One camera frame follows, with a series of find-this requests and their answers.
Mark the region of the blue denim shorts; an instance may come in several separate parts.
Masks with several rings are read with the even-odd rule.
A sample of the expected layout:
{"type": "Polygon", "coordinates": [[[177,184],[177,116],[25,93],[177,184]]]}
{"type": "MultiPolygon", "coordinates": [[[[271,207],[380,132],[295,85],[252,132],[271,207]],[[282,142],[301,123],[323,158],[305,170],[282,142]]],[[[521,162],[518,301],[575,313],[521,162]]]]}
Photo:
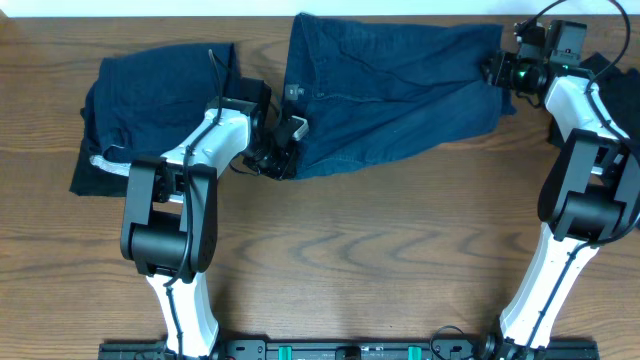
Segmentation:
{"type": "Polygon", "coordinates": [[[371,24],[294,18],[284,107],[304,118],[296,179],[403,160],[492,132],[515,112],[481,66],[501,48],[499,24],[371,24]]]}

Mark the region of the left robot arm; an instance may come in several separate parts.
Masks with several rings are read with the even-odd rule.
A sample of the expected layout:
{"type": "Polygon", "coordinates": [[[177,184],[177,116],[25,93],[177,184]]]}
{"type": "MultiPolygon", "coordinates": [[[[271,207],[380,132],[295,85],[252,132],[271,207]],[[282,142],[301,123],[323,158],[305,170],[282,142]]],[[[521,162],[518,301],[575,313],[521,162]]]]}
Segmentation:
{"type": "Polygon", "coordinates": [[[156,343],[105,343],[102,359],[208,359],[219,333],[207,287],[218,238],[218,179],[237,156],[276,180],[294,177],[305,118],[282,112],[267,125],[271,89],[243,78],[240,91],[207,103],[202,122],[178,146],[132,162],[120,248],[145,276],[168,336],[156,343]]]}

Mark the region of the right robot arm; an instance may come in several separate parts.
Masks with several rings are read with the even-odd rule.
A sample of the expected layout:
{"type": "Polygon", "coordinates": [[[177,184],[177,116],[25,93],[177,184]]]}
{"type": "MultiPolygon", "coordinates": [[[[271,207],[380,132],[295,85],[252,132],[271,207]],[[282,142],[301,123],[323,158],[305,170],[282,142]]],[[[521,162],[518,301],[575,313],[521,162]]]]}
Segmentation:
{"type": "Polygon", "coordinates": [[[538,245],[525,277],[477,359],[596,359],[593,340],[554,340],[551,330],[582,269],[639,220],[639,157],[580,65],[587,28],[530,18],[514,26],[515,53],[499,51],[483,67],[489,84],[537,96],[563,139],[539,194],[538,245]]]}

